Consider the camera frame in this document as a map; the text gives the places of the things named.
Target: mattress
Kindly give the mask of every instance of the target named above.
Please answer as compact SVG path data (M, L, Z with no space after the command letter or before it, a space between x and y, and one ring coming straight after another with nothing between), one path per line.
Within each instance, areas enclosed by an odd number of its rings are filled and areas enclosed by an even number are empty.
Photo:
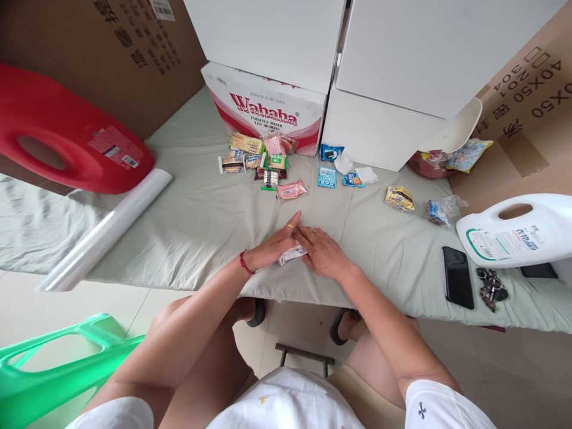
M572 291L559 280L526 279L518 269L498 270L510 298L498 304L496 313L477 295L481 283L473 264L475 309L445 299L442 247L462 246L454 229L424 219L424 206L428 199L451 195L447 181L428 181L404 167L399 172L374 169L379 181L366 188L338 181L337 189L326 189L317 186L318 169L332 164L294 155L285 182L302 178L310 194L278 204L274 192L260 190L252 171L219 174L217 156L227 153L228 141L203 88L147 141L156 166L174 180L87 279L197 290L239 252L258 245L301 210L304 224L327 231L408 315L572 333ZM389 185L410 190L413 214L404 216L386 205ZM121 199L79 190L62 197L0 176L0 269L48 273ZM352 306L339 285L316 276L301 260L262 270L242 295Z

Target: keys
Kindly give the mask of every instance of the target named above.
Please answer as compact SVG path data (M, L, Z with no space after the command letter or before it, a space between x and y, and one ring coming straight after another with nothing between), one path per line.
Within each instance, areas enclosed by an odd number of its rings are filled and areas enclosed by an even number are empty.
M476 272L477 277L483 281L483 286L479 289L478 294L485 305L495 313L495 302L507 299L508 291L502 284L502 281L496 276L496 271L478 267Z

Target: plastic wrap roll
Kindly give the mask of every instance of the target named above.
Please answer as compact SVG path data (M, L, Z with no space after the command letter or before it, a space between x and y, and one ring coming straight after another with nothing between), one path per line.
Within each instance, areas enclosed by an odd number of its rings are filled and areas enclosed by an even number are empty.
M66 292L91 271L173 179L154 169L43 279L38 290Z

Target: green plastic stool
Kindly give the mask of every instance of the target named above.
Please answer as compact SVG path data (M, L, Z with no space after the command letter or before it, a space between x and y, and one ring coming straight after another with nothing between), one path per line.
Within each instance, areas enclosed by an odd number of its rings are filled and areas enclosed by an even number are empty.
M0 428L20 429L93 387L99 390L144 335L121 338L102 325L119 327L108 314L0 349ZM38 372L21 371L44 344L65 335L85 337L101 350L83 359Z

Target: red string bracelet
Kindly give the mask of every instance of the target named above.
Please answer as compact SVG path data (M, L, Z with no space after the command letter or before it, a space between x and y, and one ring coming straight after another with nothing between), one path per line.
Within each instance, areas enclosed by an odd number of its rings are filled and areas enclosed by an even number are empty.
M244 267L244 269L245 269L246 271L248 271L248 272L250 273L250 275L254 275L254 274L256 274L256 273L255 273L254 271L251 271L251 270L246 266L246 264L244 263L244 252L246 252L246 250L247 250L247 249L244 249L244 251L240 254L240 257L239 257L239 258L240 258L240 265L241 265L242 267Z

